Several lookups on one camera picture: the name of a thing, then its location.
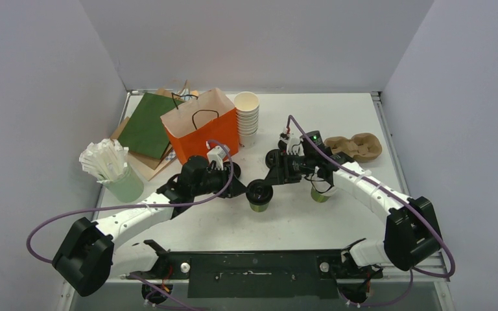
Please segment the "black plastic lid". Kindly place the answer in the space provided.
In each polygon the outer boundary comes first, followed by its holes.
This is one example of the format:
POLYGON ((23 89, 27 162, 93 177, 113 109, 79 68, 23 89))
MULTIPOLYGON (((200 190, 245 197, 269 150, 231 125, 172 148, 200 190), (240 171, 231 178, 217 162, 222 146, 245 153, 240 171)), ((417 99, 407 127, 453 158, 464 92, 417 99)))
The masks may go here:
POLYGON ((273 197, 273 188, 263 179, 255 179, 247 186, 246 198, 252 205, 266 205, 273 197))

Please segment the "green paper cup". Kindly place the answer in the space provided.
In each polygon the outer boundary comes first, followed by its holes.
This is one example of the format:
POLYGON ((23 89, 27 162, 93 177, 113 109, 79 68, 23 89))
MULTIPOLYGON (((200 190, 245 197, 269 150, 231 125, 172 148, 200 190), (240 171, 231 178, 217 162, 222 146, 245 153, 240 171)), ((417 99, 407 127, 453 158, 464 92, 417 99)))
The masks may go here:
POLYGON ((264 204, 256 204, 256 203, 250 203, 250 208, 254 212, 257 213, 262 213, 268 209, 269 203, 264 203, 264 204))
POLYGON ((327 192, 320 192, 316 188, 311 188, 311 198, 318 203, 324 203, 330 198, 327 192))

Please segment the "orange paper bag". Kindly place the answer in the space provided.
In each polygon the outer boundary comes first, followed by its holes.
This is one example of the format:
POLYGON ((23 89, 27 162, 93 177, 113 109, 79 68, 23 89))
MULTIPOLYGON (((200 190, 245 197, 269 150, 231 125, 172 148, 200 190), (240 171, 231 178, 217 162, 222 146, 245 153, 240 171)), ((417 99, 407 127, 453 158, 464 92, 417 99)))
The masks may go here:
POLYGON ((191 156, 205 156, 208 140, 227 146, 230 154, 239 151, 237 110, 218 88, 181 103, 161 116, 173 150, 181 164, 191 156))

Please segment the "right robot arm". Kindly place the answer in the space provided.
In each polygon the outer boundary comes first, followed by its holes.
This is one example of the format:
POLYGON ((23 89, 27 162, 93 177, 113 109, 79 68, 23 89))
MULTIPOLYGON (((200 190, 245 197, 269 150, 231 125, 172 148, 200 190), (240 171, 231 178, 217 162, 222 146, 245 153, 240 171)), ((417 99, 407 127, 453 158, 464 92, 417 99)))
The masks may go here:
POLYGON ((342 190, 352 195, 385 225, 383 238, 364 238, 347 247, 341 268, 349 277, 380 264, 408 271, 441 248, 438 221, 427 198, 414 199, 387 187, 349 155, 333 153, 318 131, 300 137, 284 131, 278 148, 266 154, 265 164, 269 169, 265 187, 307 178, 317 194, 330 196, 342 190))

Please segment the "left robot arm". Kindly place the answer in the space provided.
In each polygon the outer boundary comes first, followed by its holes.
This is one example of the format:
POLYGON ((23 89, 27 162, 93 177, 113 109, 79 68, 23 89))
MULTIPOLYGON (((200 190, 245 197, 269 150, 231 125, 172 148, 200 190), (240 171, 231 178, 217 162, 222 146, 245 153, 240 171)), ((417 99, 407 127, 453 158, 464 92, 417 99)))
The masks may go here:
POLYGON ((152 241, 119 247, 153 225, 172 220, 188 210, 197 196, 216 194, 234 198, 247 191, 237 163, 216 162, 194 155, 135 209, 126 209, 95 222, 83 217, 67 232, 52 260, 53 268, 82 297, 96 292, 109 277, 143 271, 153 279, 167 273, 165 250, 152 241))

